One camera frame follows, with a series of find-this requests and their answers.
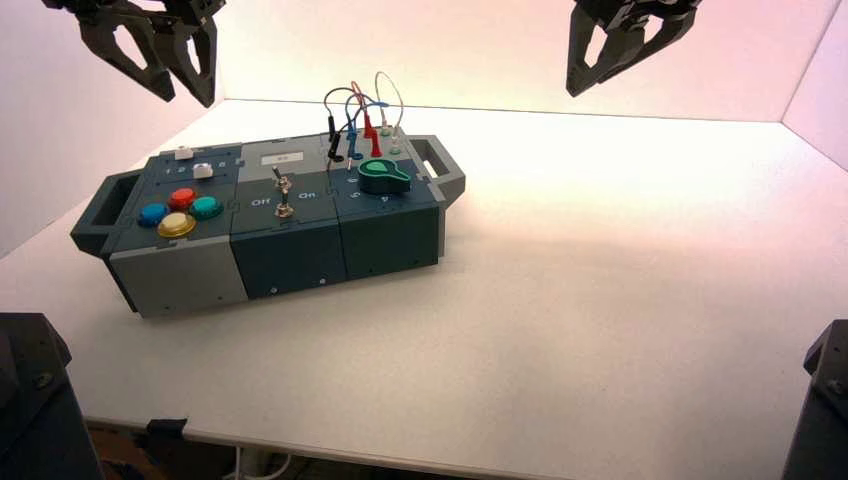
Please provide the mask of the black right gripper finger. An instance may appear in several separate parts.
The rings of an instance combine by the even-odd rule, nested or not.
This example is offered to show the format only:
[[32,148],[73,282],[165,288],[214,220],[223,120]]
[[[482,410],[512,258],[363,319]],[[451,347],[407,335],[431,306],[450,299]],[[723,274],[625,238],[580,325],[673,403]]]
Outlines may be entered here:
[[694,25],[696,9],[688,9],[680,15],[673,15],[662,18],[662,23],[656,34],[646,41],[636,55],[629,61],[616,65],[609,72],[604,74],[599,82],[604,83],[607,80],[617,76],[623,71],[637,65],[648,57],[658,53],[672,43],[680,40]]
[[566,89],[577,97],[599,81],[607,40],[602,5],[575,5],[570,16]]

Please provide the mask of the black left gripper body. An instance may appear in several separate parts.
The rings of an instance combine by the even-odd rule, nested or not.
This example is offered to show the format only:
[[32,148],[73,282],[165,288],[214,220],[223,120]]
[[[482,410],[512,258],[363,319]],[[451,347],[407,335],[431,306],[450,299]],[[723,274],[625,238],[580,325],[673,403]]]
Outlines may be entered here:
[[43,0],[45,7],[65,10],[79,21],[81,26],[107,26],[114,30],[118,26],[140,25],[150,29],[156,24],[203,26],[212,22],[212,17],[221,10],[225,1],[155,1],[156,7],[143,7],[137,1],[84,1]]

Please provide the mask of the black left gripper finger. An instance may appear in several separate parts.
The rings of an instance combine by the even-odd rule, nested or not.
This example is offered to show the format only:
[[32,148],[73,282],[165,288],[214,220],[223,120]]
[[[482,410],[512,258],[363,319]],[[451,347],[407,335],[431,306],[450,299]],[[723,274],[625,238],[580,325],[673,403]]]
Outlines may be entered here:
[[154,45],[162,63],[204,107],[215,101],[217,28],[211,17],[199,25],[164,17],[154,20]]
[[[145,11],[89,11],[77,14],[81,38],[101,60],[119,70],[137,84],[164,101],[174,98],[174,87],[167,68],[154,45],[154,29]],[[115,32],[125,28],[144,60],[136,63],[118,45]]]

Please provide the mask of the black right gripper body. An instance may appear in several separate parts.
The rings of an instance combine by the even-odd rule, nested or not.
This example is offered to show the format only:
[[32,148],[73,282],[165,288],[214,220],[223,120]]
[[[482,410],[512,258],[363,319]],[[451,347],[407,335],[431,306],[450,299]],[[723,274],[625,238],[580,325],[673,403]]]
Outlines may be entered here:
[[578,0],[573,12],[587,18],[590,24],[609,31],[630,27],[647,17],[683,19],[694,14],[700,3],[700,0]]

